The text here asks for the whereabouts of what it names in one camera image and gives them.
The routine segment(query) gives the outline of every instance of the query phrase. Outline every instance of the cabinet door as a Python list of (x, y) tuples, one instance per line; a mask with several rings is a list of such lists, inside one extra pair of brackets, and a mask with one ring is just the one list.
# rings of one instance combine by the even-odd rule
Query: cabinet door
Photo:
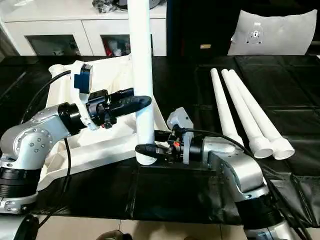
[[(94, 56), (123, 56), (130, 53), (127, 19), (83, 20)], [(151, 47), (154, 56), (167, 54), (166, 20), (151, 19)]]
[(5, 26), (22, 56), (93, 55), (80, 20), (6, 22)]

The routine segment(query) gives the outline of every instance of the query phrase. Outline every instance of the vertical white pipe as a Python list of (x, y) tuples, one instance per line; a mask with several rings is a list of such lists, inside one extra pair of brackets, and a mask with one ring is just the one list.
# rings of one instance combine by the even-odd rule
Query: vertical white pipe
[[(153, 96), (151, 32), (149, 0), (128, 0), (133, 87), (136, 96)], [(154, 110), (152, 104), (136, 113), (138, 144), (155, 141)], [(142, 165), (150, 165), (156, 158), (136, 152), (136, 160)]]
[(238, 91), (236, 81), (233, 79), (234, 76), (229, 74), (226, 69), (223, 69), (221, 73), (245, 133), (249, 139), (249, 146), (253, 155), (258, 159), (269, 157), (273, 154), (271, 143), (263, 136), (254, 117), (251, 115), (245, 101)]
[(237, 141), (241, 145), (244, 145), (242, 138), (238, 135), (234, 120), (232, 118), (229, 105), (226, 99), (226, 95), (220, 81), (218, 71), (217, 69), (212, 68), (210, 73), (211, 73), (214, 96), (215, 96), (216, 106), (218, 108), (222, 133), (227, 137)]
[(289, 141), (281, 136), (275, 125), (270, 121), (269, 117), (249, 92), (237, 73), (232, 69), (229, 71), (229, 74), (233, 75), (233, 79), (236, 81), (235, 84), (263, 135), (271, 142), (274, 150), (273, 157), (277, 160), (291, 157), (295, 153), (295, 150)]

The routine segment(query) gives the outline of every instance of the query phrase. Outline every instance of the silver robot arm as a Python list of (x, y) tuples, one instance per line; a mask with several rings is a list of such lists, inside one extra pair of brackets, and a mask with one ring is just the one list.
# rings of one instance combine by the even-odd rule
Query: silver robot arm
[[(133, 88), (108, 94), (90, 94), (84, 105), (90, 121), (111, 128), (117, 117), (151, 104), (149, 96), (133, 96)], [(89, 127), (76, 104), (63, 103), (41, 110), (29, 121), (13, 126), (2, 136), (0, 147), (0, 240), (35, 240), (39, 228), (28, 214), (37, 199), (37, 186), (45, 159), (61, 139)]]
[(180, 107), (167, 120), (171, 132), (156, 131), (155, 140), (169, 148), (141, 144), (135, 150), (170, 162), (202, 162), (205, 168), (220, 169), (244, 225), (252, 240), (296, 240), (288, 223), (276, 208), (258, 163), (242, 149), (222, 137), (195, 138), (186, 111)]

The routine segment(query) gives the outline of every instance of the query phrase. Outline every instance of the white cabinet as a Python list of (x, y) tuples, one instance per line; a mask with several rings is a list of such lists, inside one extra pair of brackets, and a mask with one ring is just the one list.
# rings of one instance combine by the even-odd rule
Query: white cabinet
[[(166, 3), (150, 10), (154, 56), (167, 54), (166, 15)], [(110, 56), (111, 52), (119, 56), (130, 52), (128, 12), (98, 13), (92, 0), (32, 0), (24, 4), (0, 0), (1, 20), (23, 56)]]
[[(110, 44), (117, 44), (117, 49), (122, 55), (129, 52), (129, 21), (127, 19), (108, 20), (84, 20), (84, 30), (89, 40), (94, 56), (106, 56), (110, 50)], [(165, 56), (166, 47), (166, 20), (151, 19), (151, 44), (154, 56)]]
[(92, 56), (81, 20), (6, 22), (17, 51), (22, 56)]

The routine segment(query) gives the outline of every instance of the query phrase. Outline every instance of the black tablecloth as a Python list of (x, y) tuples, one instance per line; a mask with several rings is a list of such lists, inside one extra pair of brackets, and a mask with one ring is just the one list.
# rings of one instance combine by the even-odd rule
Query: black tablecloth
[[(78, 57), (92, 61), (101, 57)], [(51, 77), (48, 67), (70, 57), (12, 57), (0, 63), (0, 134), (18, 124), (35, 92)], [(260, 160), (267, 177), (306, 226), (320, 224), (320, 60), (315, 56), (226, 56), (192, 63), (153, 57), (153, 91), (163, 117), (184, 107), (194, 128), (221, 132), (210, 69), (235, 69), (296, 153)], [(38, 105), (45, 106), (47, 94)], [(239, 134), (248, 140), (230, 104)], [(63, 178), (39, 193), (34, 213), (54, 206)], [(135, 158), (72, 175), (56, 213), (64, 216), (193, 223), (241, 224), (223, 179), (197, 165)]]

